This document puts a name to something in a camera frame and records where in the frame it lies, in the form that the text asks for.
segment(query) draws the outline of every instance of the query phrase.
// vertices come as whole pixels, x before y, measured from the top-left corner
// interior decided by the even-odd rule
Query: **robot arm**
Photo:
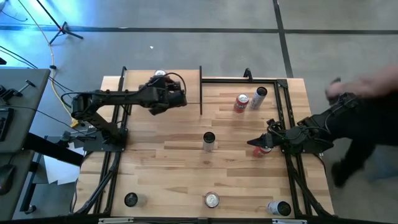
[[[290,129],[284,129],[280,121],[267,121],[267,132],[259,138],[248,141],[248,144],[263,148],[285,145],[288,153],[321,153],[333,147],[333,136],[328,122],[342,116],[358,106],[358,99],[352,93],[345,93],[338,98],[331,108],[321,114],[315,114],[299,121]]]
[[[72,101],[72,117],[79,121],[87,121],[103,133],[104,139],[116,142],[121,133],[116,123],[109,123],[101,117],[97,110],[105,105],[140,105],[149,108],[153,115],[163,113],[169,108],[186,106],[185,91],[181,90],[180,82],[171,80],[167,75],[153,76],[138,91],[102,91],[79,93]]]

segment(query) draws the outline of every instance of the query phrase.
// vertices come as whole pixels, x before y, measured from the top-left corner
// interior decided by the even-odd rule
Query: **white paper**
[[[83,155],[83,148],[75,149],[75,144],[69,143],[69,150]],[[80,173],[80,167],[59,161],[49,156],[44,156],[45,169],[49,184],[58,181],[58,185],[71,183],[77,180]]]

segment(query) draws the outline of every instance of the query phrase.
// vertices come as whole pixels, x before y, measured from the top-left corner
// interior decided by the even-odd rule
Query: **concrete floor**
[[[53,25],[35,1],[23,0],[39,24]],[[71,26],[91,27],[207,27],[277,28],[272,0],[51,0],[42,1],[59,21]],[[395,0],[280,0],[286,29],[398,29]],[[19,19],[27,14],[17,1],[6,3],[4,11]],[[0,13],[0,25],[33,24],[17,22]],[[46,32],[51,38],[55,33]],[[59,37],[53,45],[57,80],[79,90],[100,87],[104,75],[120,75],[128,69],[197,69],[208,76],[240,77],[249,67],[255,77],[286,77],[277,34],[204,34],[80,32],[84,40]],[[304,78],[312,113],[327,108],[324,89],[339,76],[352,80],[385,65],[397,63],[396,35],[286,35],[294,77]],[[37,31],[0,30],[0,45],[13,50],[36,66],[50,65],[50,52]],[[3,54],[10,66],[23,64]],[[39,110],[69,122],[49,87]],[[61,134],[65,126],[38,114],[31,131],[40,136]],[[398,223],[398,178],[374,180],[378,165],[373,158],[364,171],[343,189],[334,188],[331,163],[347,149],[347,139],[325,153],[327,176],[335,213],[345,218]],[[394,149],[381,147],[380,155],[398,156]],[[68,213],[73,185],[37,187],[31,215],[16,212],[14,218],[48,217]],[[48,197],[53,200],[44,202]]]

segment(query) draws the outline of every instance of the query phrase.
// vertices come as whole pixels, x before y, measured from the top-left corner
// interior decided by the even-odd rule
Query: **wooden table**
[[[268,202],[285,200],[292,205],[284,156],[278,147],[263,158],[252,157],[253,146],[246,141],[258,138],[266,130],[268,119],[278,120],[272,85],[260,110],[249,107],[242,114],[233,111],[239,93],[251,98],[259,85],[203,84],[203,114],[200,115],[199,71],[170,70],[184,77],[188,105],[152,116],[147,109],[132,107],[128,118],[129,139],[122,154],[116,184],[112,216],[129,217],[228,217],[270,218]],[[154,71],[127,71],[124,89],[137,90]],[[119,77],[104,77],[101,89],[117,90]],[[310,116],[307,92],[301,78],[288,79],[296,121]],[[100,109],[111,120],[113,107]],[[216,135],[213,152],[202,150],[203,134]],[[82,165],[78,181],[79,209],[98,185],[104,153],[94,152]],[[311,154],[303,154],[308,188],[333,213],[323,166]],[[127,207],[129,192],[144,194],[144,207]],[[207,192],[216,192],[220,204],[208,208]],[[102,208],[108,189],[104,191]],[[304,212],[302,193],[298,190]]]

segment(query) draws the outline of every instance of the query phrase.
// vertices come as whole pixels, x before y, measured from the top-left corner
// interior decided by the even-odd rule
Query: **soda can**
[[[253,156],[254,157],[257,157],[257,158],[261,158],[261,157],[263,157],[265,154],[268,154],[268,153],[270,153],[271,152],[271,148],[263,148],[263,147],[256,147],[254,150],[253,150]]]
[[[236,97],[234,111],[237,113],[242,113],[244,109],[246,109],[248,103],[249,97],[246,94],[239,94],[238,97]]]
[[[261,106],[261,103],[264,101],[266,98],[268,91],[264,87],[259,87],[257,90],[254,92],[254,97],[251,100],[250,108],[252,109],[258,109]]]
[[[145,195],[138,195],[134,192],[130,192],[124,197],[124,204],[127,207],[143,207],[146,203],[147,198]]]
[[[214,148],[214,142],[216,140],[216,136],[214,133],[206,132],[203,135],[203,150],[206,152],[211,152]]]
[[[209,208],[215,208],[220,203],[220,198],[214,192],[208,192],[205,196],[205,204]]]
[[[273,215],[288,216],[292,212],[292,208],[287,202],[276,201],[268,203],[267,211]]]
[[[165,70],[156,70],[155,71],[155,75],[164,76],[166,74],[167,74],[167,72]]]

